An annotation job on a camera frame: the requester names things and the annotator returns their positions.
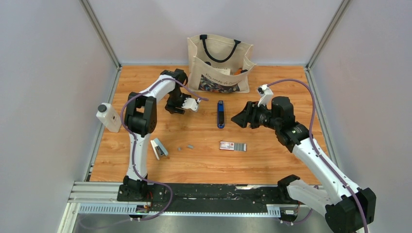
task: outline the wooden table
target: wooden table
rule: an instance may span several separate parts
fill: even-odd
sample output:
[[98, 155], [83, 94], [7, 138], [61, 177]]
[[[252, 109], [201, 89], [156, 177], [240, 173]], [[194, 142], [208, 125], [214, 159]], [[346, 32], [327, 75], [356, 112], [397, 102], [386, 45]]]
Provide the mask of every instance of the wooden table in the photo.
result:
[[[113, 106], [120, 112], [131, 91], [144, 90], [158, 78], [160, 72], [176, 68], [189, 73], [187, 66], [123, 67]], [[307, 81], [303, 67], [256, 67], [249, 76], [250, 93], [198, 92], [209, 101], [202, 101], [197, 113], [187, 110], [184, 115], [171, 115], [164, 109], [166, 96], [157, 105], [157, 127], [152, 139], [157, 137], [169, 156], [158, 161], [149, 145], [148, 178], [168, 183], [276, 184], [278, 180], [295, 174], [309, 184], [319, 184], [305, 164], [277, 141], [273, 130], [264, 127], [242, 129], [230, 121], [248, 100], [259, 100], [258, 86], [284, 78]], [[309, 127], [312, 102], [308, 91], [293, 82], [280, 83], [271, 89], [275, 96], [289, 97], [294, 105], [296, 120]], [[218, 100], [224, 100], [225, 104], [224, 129], [216, 126]], [[326, 151], [317, 119], [313, 134]], [[121, 128], [119, 133], [105, 129], [90, 181], [122, 181], [129, 165], [129, 141], [125, 129]], [[220, 141], [246, 143], [247, 152], [219, 150]]]

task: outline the cable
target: cable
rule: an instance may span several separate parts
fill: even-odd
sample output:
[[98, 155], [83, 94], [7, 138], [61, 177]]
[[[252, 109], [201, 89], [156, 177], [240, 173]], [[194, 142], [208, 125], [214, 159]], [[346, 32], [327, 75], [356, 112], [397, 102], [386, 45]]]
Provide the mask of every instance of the cable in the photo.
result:
[[132, 102], [133, 100], [137, 99], [138, 97], [140, 97], [140, 96], [142, 96], [142, 95], [146, 95], [146, 94], [150, 93], [157, 85], [159, 85], [159, 83], [163, 82], [164, 80], [174, 81], [174, 82], [176, 82], [177, 84], [179, 84], [179, 85], [181, 85], [182, 87], [184, 87], [187, 91], [189, 91], [192, 95], [196, 96], [196, 97], [199, 98], [200, 100], [208, 101], [207, 98], [203, 98], [203, 97], [198, 96], [196, 93], [194, 93], [194, 92], [192, 92], [191, 90], [189, 90], [186, 86], [184, 86], [184, 85], [183, 85], [181, 82], [179, 82], [178, 80], [173, 79], [173, 78], [163, 78], [163, 79], [157, 81], [156, 83], [154, 83], [154, 84], [149, 88], [148, 91], [138, 93], [137, 95], [135, 95], [135, 96], [133, 96], [132, 98], [130, 98], [130, 100], [128, 100], [128, 101], [123, 105], [123, 107], [121, 108], [121, 111], [120, 111], [121, 125], [125, 128], [125, 130], [126, 130], [127, 132], [129, 132], [129, 133], [133, 136], [133, 139], [134, 139], [134, 141], [133, 141], [133, 148], [132, 148], [132, 167], [133, 167], [133, 171], [135, 172], [135, 174], [136, 174], [141, 180], [146, 181], [146, 182], [148, 182], [148, 183], [155, 183], [155, 184], [159, 184], [159, 185], [165, 186], [165, 187], [170, 191], [170, 199], [169, 199], [169, 202], [166, 204], [166, 206], [165, 206], [161, 211], [159, 211], [157, 214], [155, 214], [155, 215], [153, 215], [153, 216], [150, 216], [150, 217], [147, 217], [147, 218], [142, 218], [142, 219], [140, 219], [141, 221], [150, 220], [150, 219], [153, 219], [153, 218], [158, 217], [159, 215], [161, 215], [161, 214], [169, 207], [169, 205], [171, 204], [172, 198], [173, 198], [173, 191], [172, 191], [172, 188], [171, 188], [169, 185], [167, 185], [166, 183], [157, 182], [157, 181], [151, 181], [151, 180], [145, 179], [145, 178], [142, 177], [142, 176], [139, 174], [139, 172], [136, 170], [136, 164], [135, 164], [135, 149], [136, 149], [136, 144], [137, 144], [137, 137], [136, 137], [136, 134], [133, 133], [130, 129], [128, 129], [127, 126], [126, 126], [126, 124], [124, 123], [123, 113], [124, 113], [124, 109], [127, 107], [127, 105], [128, 105], [130, 102]]
[[295, 221], [295, 222], [288, 222], [288, 221], [283, 221], [282, 220], [281, 223], [285, 223], [288, 226], [299, 225], [299, 224], [302, 224], [302, 223], [306, 222], [306, 220], [309, 219], [309, 217], [312, 215], [312, 213], [313, 213], [313, 209], [310, 209], [309, 213], [302, 220]]
[[355, 192], [352, 190], [352, 188], [349, 186], [349, 184], [339, 175], [339, 173], [332, 167], [332, 165], [330, 165], [327, 160], [323, 157], [323, 155], [320, 154], [320, 152], [318, 151], [318, 149], [316, 148], [315, 142], [313, 141], [313, 135], [312, 135], [312, 126], [313, 126], [313, 122], [315, 120], [315, 112], [316, 112], [316, 106], [315, 106], [315, 96], [313, 95], [312, 90], [310, 89], [310, 87], [297, 79], [282, 79], [282, 80], [278, 80], [275, 81], [273, 83], [268, 84], [268, 86], [274, 85], [274, 84], [278, 84], [278, 83], [282, 83], [282, 82], [297, 82], [302, 84], [303, 86], [306, 87], [306, 89], [309, 91], [310, 96], [312, 97], [312, 117], [310, 118], [310, 124], [309, 124], [309, 140], [310, 143], [312, 144], [316, 154], [319, 156], [319, 158], [324, 162], [324, 164], [333, 172], [333, 174], [338, 178], [338, 180], [347, 188], [347, 190], [349, 191], [349, 193], [353, 196], [353, 199], [356, 202], [356, 205], [359, 209], [360, 212], [360, 217], [362, 219], [362, 223], [363, 223], [363, 228], [364, 228], [364, 232], [365, 233], [369, 233], [368, 231], [368, 224], [366, 223], [366, 217], [365, 217], [365, 213], [363, 212], [363, 208], [361, 206], [361, 203], [359, 202], [358, 197], [356, 196]]
[[299, 213], [299, 209], [300, 209], [300, 201], [298, 201], [298, 205], [297, 205], [297, 208], [296, 208], [296, 214]]
[[147, 204], [148, 209], [150, 209], [150, 208], [152, 207], [152, 205], [153, 205], [153, 195], [152, 195], [152, 192], [149, 191], [149, 193], [147, 194], [147, 199], [149, 199], [149, 194], [150, 194], [150, 197], [151, 197], [151, 199], [150, 199], [150, 205], [147, 203], [147, 200], [146, 200], [146, 204]]

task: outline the black bag handle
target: black bag handle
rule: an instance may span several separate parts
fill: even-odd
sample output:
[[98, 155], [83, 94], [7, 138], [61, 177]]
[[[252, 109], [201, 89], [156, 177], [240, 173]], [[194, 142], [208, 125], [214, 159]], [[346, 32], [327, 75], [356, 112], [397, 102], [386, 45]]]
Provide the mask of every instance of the black bag handle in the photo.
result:
[[210, 55], [209, 51], [207, 51], [207, 47], [206, 47], [207, 35], [200, 35], [200, 39], [203, 41], [203, 48], [205, 49], [206, 55], [207, 55], [210, 59], [212, 59], [212, 61], [217, 62], [217, 63], [223, 63], [223, 62], [229, 60], [230, 57], [232, 57], [233, 53], [235, 52], [235, 49], [236, 49], [236, 47], [238, 46], [238, 44], [241, 43], [241, 41], [234, 40], [234, 41], [235, 41], [235, 46], [233, 47], [233, 49], [232, 49], [232, 51], [230, 52], [229, 56], [226, 57], [226, 58], [223, 59], [223, 60], [218, 60], [218, 59], [212, 57], [212, 55]]

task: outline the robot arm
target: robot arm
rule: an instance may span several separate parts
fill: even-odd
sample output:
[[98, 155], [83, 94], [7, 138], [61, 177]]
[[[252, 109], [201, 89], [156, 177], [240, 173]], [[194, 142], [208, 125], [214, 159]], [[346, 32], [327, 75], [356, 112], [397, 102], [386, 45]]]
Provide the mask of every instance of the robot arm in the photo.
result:
[[[126, 106], [124, 123], [133, 132], [130, 136], [130, 159], [127, 174], [123, 179], [123, 184], [135, 190], [138, 196], [144, 197], [146, 183], [142, 181], [134, 172], [133, 165], [142, 177], [147, 177], [147, 147], [150, 142], [150, 135], [155, 130], [157, 124], [157, 104], [169, 94], [165, 109], [171, 114], [184, 114], [185, 109], [197, 112], [200, 100], [191, 98], [191, 95], [180, 91], [180, 85], [175, 79], [183, 83], [188, 77], [183, 70], [163, 71], [159, 78], [151, 86], [146, 88], [142, 96], [137, 97]], [[135, 97], [138, 93], [130, 93], [128, 99]]]
[[361, 203], [367, 223], [371, 223], [376, 205], [374, 192], [370, 188], [360, 189], [356, 183], [347, 178], [314, 139], [314, 144], [319, 151], [319, 155], [316, 154], [309, 138], [309, 130], [295, 121], [293, 105], [289, 98], [282, 96], [273, 98], [272, 108], [269, 110], [267, 103], [273, 95], [272, 91], [267, 85], [263, 85], [258, 88], [258, 92], [261, 95], [260, 101], [248, 101], [243, 111], [232, 117], [232, 121], [242, 128], [249, 123], [252, 129], [262, 125], [275, 130], [278, 141], [304, 162], [324, 187], [324, 190], [318, 190], [307, 185], [299, 177], [290, 175], [278, 182], [283, 200], [285, 202], [298, 200], [305, 203], [322, 214], [335, 233], [348, 233], [360, 229], [362, 220], [354, 198], [347, 186], [343, 185], [326, 165], [329, 164], [343, 177], [347, 185], [357, 191], [356, 196]]

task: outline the white wall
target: white wall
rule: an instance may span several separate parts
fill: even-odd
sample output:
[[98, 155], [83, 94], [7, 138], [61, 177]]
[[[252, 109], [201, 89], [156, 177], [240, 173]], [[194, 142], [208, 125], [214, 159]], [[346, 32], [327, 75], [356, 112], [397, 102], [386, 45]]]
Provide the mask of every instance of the white wall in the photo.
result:
[[121, 63], [187, 63], [187, 37], [254, 44], [252, 61], [305, 64], [341, 0], [90, 0]]
[[340, 168], [377, 195], [373, 233], [410, 232], [411, 12], [352, 1], [313, 69]]
[[0, 232], [56, 232], [115, 67], [77, 0], [0, 1]]

